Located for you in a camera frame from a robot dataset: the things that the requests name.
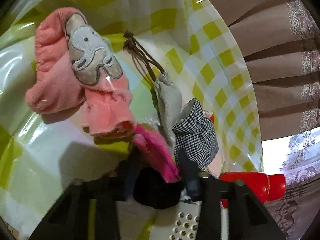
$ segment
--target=white cartoon character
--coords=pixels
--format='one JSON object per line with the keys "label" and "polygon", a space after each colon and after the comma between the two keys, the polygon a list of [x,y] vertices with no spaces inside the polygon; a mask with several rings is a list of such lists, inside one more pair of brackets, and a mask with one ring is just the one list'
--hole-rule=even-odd
{"label": "white cartoon character", "polygon": [[100,68],[108,76],[122,76],[121,66],[110,52],[108,45],[80,14],[73,14],[66,23],[66,33],[72,68],[76,77],[84,84],[96,85]]}

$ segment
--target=brown cord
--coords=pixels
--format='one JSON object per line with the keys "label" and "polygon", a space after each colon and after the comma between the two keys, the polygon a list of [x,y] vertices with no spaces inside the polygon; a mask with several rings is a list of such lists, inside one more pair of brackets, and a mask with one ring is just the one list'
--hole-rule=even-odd
{"label": "brown cord", "polygon": [[124,42],[124,48],[134,51],[135,54],[144,61],[150,77],[152,78],[153,82],[156,81],[156,75],[152,71],[150,63],[156,66],[161,73],[164,73],[162,66],[141,46],[141,44],[133,36],[133,33],[126,31],[123,36],[127,38],[127,40]]}

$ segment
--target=black and white checkered cloth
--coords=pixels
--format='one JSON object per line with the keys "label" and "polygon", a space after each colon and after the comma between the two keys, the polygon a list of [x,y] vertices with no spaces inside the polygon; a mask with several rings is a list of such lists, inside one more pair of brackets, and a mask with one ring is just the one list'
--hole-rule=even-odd
{"label": "black and white checkered cloth", "polygon": [[192,99],[184,108],[186,107],[190,107],[190,113],[173,127],[176,136],[174,156],[179,165],[177,153],[183,147],[188,158],[196,162],[203,171],[219,150],[216,133],[211,120],[204,116],[198,99]]}

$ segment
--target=pink plush cloth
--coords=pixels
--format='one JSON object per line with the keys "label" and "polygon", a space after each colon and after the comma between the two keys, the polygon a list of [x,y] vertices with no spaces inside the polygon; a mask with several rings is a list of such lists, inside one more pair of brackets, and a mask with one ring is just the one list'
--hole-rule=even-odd
{"label": "pink plush cloth", "polygon": [[138,146],[142,156],[161,174],[165,182],[175,183],[181,179],[167,142],[158,131],[146,130],[138,124],[132,142]]}
{"label": "pink plush cloth", "polygon": [[[103,42],[92,27],[87,25],[79,10],[75,8],[55,10],[36,30],[37,83],[27,91],[26,102],[38,114],[51,114],[78,106],[85,101],[82,107],[82,126],[89,129],[90,135],[105,138],[128,136],[134,132],[136,122],[128,108],[132,94],[125,74],[119,75],[120,78],[110,78],[104,70],[106,67],[97,68],[97,73],[100,72],[96,75],[97,83],[87,85],[84,83],[85,78],[95,77],[92,75],[93,68],[91,67],[91,70],[88,68],[88,71],[82,68],[81,74],[81,71],[73,67],[74,54],[77,56],[79,52],[73,48],[71,55],[71,51],[68,50],[70,44],[68,44],[69,35],[66,36],[66,23],[75,14],[80,15],[84,22],[78,23],[76,19],[74,29],[71,31],[75,33],[79,27],[90,29],[92,30],[90,35],[94,35],[98,42]],[[117,69],[121,69],[116,64],[118,62],[115,60],[115,64],[108,66],[110,73],[115,73],[112,69],[114,65],[118,67]]]}

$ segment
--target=red plastic object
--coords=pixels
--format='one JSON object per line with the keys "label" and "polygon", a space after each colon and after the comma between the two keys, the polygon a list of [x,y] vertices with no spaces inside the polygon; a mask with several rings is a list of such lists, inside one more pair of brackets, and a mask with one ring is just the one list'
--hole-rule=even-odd
{"label": "red plastic object", "polygon": [[284,196],[285,177],[283,174],[267,175],[262,172],[225,172],[220,180],[235,182],[241,179],[262,202],[278,200]]}

